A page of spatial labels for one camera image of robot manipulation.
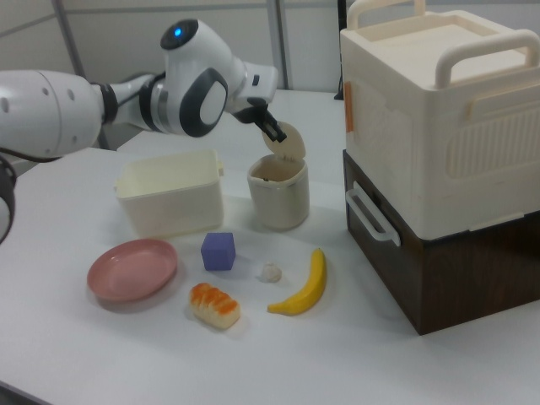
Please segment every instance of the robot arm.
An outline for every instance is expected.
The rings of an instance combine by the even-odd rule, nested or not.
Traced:
[[[235,57],[206,24],[172,25],[161,38],[165,71],[123,84],[91,84],[48,71],[0,72],[0,152],[49,161],[95,143],[104,124],[206,135],[223,111],[255,123],[272,141],[286,134],[267,111],[278,82],[275,67]],[[0,243],[14,218],[13,167],[0,156]]]

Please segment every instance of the tabletop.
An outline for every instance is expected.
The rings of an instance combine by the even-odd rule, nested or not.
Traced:
[[[538,403],[540,303],[418,336],[347,231],[343,104],[278,92],[270,107],[304,136],[310,170],[310,215],[288,231],[257,222],[246,172],[267,150],[256,129],[234,121],[216,128],[219,140],[208,136],[215,142],[145,132],[119,152],[86,149],[19,178],[13,231],[0,246],[2,384],[56,405]],[[233,269],[204,270],[205,233],[171,237],[171,283],[137,303],[98,301],[89,267],[137,239],[113,192],[122,167],[206,147],[224,162],[218,231],[235,236]],[[268,313],[303,285],[317,247],[328,263],[321,300],[299,316]],[[278,283],[259,281],[266,262],[283,269]],[[203,281],[240,302],[225,332],[188,309],[189,289]]]

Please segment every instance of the box lid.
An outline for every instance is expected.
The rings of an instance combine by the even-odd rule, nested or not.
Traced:
[[[425,89],[437,88],[435,72],[441,57],[460,46],[479,44],[497,34],[516,32],[476,15],[452,11],[394,20],[344,34],[389,67]],[[478,78],[524,65],[522,49],[504,48],[467,57],[451,70],[451,81]]]

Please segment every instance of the wall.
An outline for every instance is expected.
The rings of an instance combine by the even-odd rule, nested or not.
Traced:
[[[159,39],[179,19],[213,27],[234,54],[272,64],[279,88],[336,92],[340,76],[337,0],[0,0],[0,69],[44,68],[115,83],[134,73],[159,73]],[[74,49],[55,18],[63,5]],[[465,9],[512,28],[540,34],[539,0],[427,0],[428,10]],[[363,24],[412,14],[412,5],[370,12]],[[111,149],[139,129],[106,128]]]
[[[74,73],[51,0],[1,0],[0,70]],[[8,156],[18,174],[32,164]]]
[[[134,73],[161,73],[165,61],[159,40],[181,19],[200,19],[248,62],[281,70],[273,11],[266,0],[64,0],[67,20],[90,81],[117,83]],[[140,129],[106,127],[111,149]]]
[[[289,88],[336,92],[340,76],[336,2],[283,0],[283,3]],[[538,0],[427,0],[426,4],[431,12],[465,10],[499,24],[514,29],[527,28],[540,35]],[[373,24],[408,15],[413,15],[413,2],[371,11],[360,17],[360,23]]]

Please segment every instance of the toy banana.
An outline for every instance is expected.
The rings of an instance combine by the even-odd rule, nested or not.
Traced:
[[[327,263],[321,249],[311,254],[310,276],[304,287],[283,302],[270,304],[268,312],[283,315],[298,315],[309,310],[321,298],[327,286]]]

